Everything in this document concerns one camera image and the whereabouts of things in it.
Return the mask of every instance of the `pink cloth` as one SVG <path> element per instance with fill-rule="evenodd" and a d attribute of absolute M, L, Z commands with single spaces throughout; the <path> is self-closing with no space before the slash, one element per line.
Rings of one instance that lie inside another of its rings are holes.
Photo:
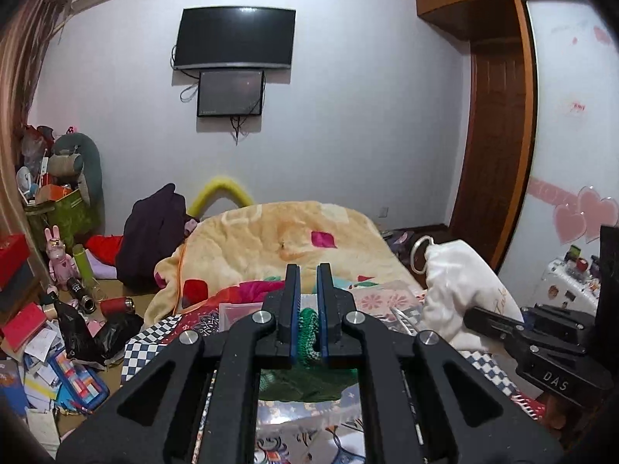
<path fill-rule="evenodd" d="M 337 247 L 335 245 L 335 239 L 329 232 L 318 232 L 314 230 L 311 233 L 312 245 L 316 247 Z"/>
<path fill-rule="evenodd" d="M 269 291 L 283 290 L 284 281 L 248 281 L 238 285 L 241 301 L 237 303 L 253 304 L 264 301 Z"/>

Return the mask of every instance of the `notebook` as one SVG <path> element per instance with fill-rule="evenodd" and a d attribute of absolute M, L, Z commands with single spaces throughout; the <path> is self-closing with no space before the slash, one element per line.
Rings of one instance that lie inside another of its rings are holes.
<path fill-rule="evenodd" d="M 17 363 L 12 359 L 0 360 L 0 390 L 7 398 L 13 411 L 20 417 L 24 417 L 28 400 L 19 377 Z"/>
<path fill-rule="evenodd" d="M 41 307 L 30 302 L 2 327 L 2 333 L 10 347 L 16 351 L 43 326 L 45 321 Z"/>

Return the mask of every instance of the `cardboard box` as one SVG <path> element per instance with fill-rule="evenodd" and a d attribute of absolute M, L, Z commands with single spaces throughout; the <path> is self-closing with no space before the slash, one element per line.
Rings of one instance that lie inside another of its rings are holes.
<path fill-rule="evenodd" d="M 25 235 L 8 235 L 0 239 L 0 291 L 5 290 L 11 277 L 29 256 Z"/>

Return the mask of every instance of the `colorful quilt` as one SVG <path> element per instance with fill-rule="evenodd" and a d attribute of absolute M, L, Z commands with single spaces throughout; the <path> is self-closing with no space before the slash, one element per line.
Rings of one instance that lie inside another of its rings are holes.
<path fill-rule="evenodd" d="M 244 281 L 286 275 L 301 267 L 301 292 L 314 293 L 316 267 L 362 284 L 401 280 L 421 291 L 366 216 L 334 204 L 258 204 L 203 220 L 184 244 L 157 263 L 161 286 L 144 316 L 146 327 L 179 310 L 185 281 L 202 280 L 209 296 Z"/>

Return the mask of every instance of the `small monitor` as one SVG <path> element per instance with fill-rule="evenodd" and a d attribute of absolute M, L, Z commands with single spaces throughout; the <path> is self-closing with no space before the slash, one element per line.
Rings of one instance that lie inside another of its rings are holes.
<path fill-rule="evenodd" d="M 197 116 L 261 115 L 263 93 L 262 70 L 202 71 L 197 92 Z"/>

